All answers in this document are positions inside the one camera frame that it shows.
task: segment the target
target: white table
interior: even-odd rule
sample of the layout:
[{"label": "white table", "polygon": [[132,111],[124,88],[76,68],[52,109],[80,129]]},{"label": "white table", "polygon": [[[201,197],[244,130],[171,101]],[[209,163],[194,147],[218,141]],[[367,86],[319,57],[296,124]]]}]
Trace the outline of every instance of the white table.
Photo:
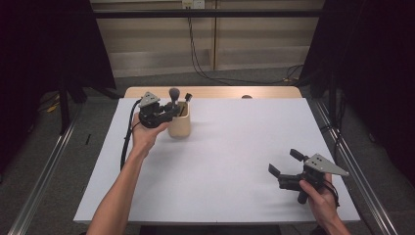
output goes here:
[{"label": "white table", "polygon": [[[103,149],[74,221],[89,223],[119,173],[131,107],[119,101]],[[279,189],[268,164],[284,174],[302,171],[290,149],[332,157],[305,99],[191,101],[192,133],[163,132],[144,161],[129,222],[139,224],[269,224],[314,221],[298,192]],[[359,216],[342,179],[334,176],[343,221]]]}]

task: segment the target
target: cup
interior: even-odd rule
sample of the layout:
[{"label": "cup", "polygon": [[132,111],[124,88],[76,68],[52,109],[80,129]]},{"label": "cup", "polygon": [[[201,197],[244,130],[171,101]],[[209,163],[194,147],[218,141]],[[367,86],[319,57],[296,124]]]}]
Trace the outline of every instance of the cup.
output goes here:
[{"label": "cup", "polygon": [[168,126],[168,134],[174,138],[187,137],[190,135],[190,106],[187,102],[178,102],[180,113],[174,117]]}]

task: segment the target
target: metal rail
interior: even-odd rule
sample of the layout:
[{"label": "metal rail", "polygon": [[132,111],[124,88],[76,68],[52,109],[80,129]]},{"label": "metal rail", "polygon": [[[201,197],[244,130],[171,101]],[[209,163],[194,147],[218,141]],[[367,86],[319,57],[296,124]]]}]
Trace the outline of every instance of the metal rail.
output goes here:
[{"label": "metal rail", "polygon": [[[316,101],[316,104],[325,124],[330,124],[330,120],[327,116],[328,110],[326,106],[322,101]],[[330,134],[334,142],[336,142],[336,139],[339,137],[339,131],[337,129],[331,128]],[[356,182],[357,187],[359,188],[364,200],[366,201],[367,206],[375,217],[379,228],[382,230],[383,234],[398,234],[392,224],[390,217],[388,216],[387,211],[385,210],[381,201],[378,199],[366,177],[364,176],[345,139],[342,136],[339,138],[339,152],[346,162],[349,172],[354,178],[354,181]]]},{"label": "metal rail", "polygon": [[319,9],[283,10],[94,10],[97,19],[134,18],[319,18],[348,14],[346,11],[323,11]]},{"label": "metal rail", "polygon": [[55,168],[58,165],[59,159],[69,142],[70,136],[73,132],[74,125],[80,116],[82,108],[83,104],[78,105],[74,118],[70,123],[69,127],[67,128],[65,133],[58,138],[58,141],[48,159],[48,162],[43,168],[42,173],[37,179],[36,184],[34,185],[29,197],[24,203],[23,208],[19,212],[18,217],[13,223],[8,235],[24,235],[27,231],[27,228],[30,225],[30,222],[33,219],[33,216],[37,210],[37,207],[39,206],[39,203],[42,200],[46,188],[52,178],[53,172],[55,171]]}]

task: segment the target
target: cable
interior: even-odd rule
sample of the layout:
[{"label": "cable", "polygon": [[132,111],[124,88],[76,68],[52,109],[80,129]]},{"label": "cable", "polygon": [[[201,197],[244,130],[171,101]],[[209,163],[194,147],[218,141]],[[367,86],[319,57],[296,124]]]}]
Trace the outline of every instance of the cable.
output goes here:
[{"label": "cable", "polygon": [[285,81],[285,79],[281,79],[281,80],[277,80],[277,81],[262,82],[262,81],[251,81],[251,80],[223,78],[223,77],[213,78],[213,77],[208,76],[202,70],[202,68],[199,64],[198,56],[196,54],[196,47],[195,47],[195,41],[193,39],[193,26],[192,26],[192,19],[191,18],[188,18],[188,25],[189,25],[190,46],[191,46],[191,53],[192,53],[192,64],[193,64],[193,68],[194,68],[195,72],[199,76],[201,76],[203,78],[206,78],[206,79],[209,79],[209,80],[217,81],[217,82],[220,82],[222,84],[229,85],[229,86],[232,86],[232,84],[230,84],[228,82],[225,82],[225,81],[240,81],[240,82],[253,83],[253,84],[262,84],[262,85],[272,85],[272,84],[277,84],[277,83]]},{"label": "cable", "polygon": [[294,72],[296,72],[296,70],[298,70],[299,68],[301,68],[301,67],[303,67],[304,65],[296,65],[296,66],[291,66],[291,67],[289,67],[288,69],[287,69],[287,73],[286,73],[286,79],[288,80],[288,81],[290,81],[290,77],[294,74]]},{"label": "cable", "polygon": [[123,145],[123,147],[122,147],[121,161],[120,161],[120,168],[119,168],[119,170],[122,170],[122,168],[124,167],[124,164],[125,164],[125,157],[126,157],[126,155],[127,155],[127,149],[128,149],[128,144],[129,144],[129,140],[130,140],[130,137],[131,137],[132,130],[133,130],[133,128],[134,128],[137,124],[139,124],[139,123],[140,123],[140,122],[138,122],[137,124],[135,124],[135,125],[131,128],[131,123],[132,123],[132,119],[133,119],[133,116],[134,116],[134,110],[135,110],[135,107],[136,107],[136,106],[137,106],[140,102],[141,102],[141,99],[139,99],[138,101],[136,101],[136,102],[134,103],[134,105],[132,106],[132,109],[131,109],[130,118],[129,118],[129,121],[128,121],[127,133],[125,134],[125,137],[124,137],[124,145]]}]

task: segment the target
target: forearm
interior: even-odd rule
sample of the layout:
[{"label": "forearm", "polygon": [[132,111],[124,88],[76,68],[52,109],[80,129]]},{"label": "forearm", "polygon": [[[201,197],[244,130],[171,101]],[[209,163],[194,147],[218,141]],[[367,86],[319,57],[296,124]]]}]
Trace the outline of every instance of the forearm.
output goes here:
[{"label": "forearm", "polygon": [[324,230],[327,234],[331,235],[348,235],[350,234],[346,228],[346,226],[343,224],[343,222],[340,220],[340,218],[337,216],[335,219],[328,221],[323,226]]},{"label": "forearm", "polygon": [[146,156],[147,151],[143,148],[133,149],[130,152],[121,173],[97,208],[88,234],[122,234],[124,232],[138,175]]}]

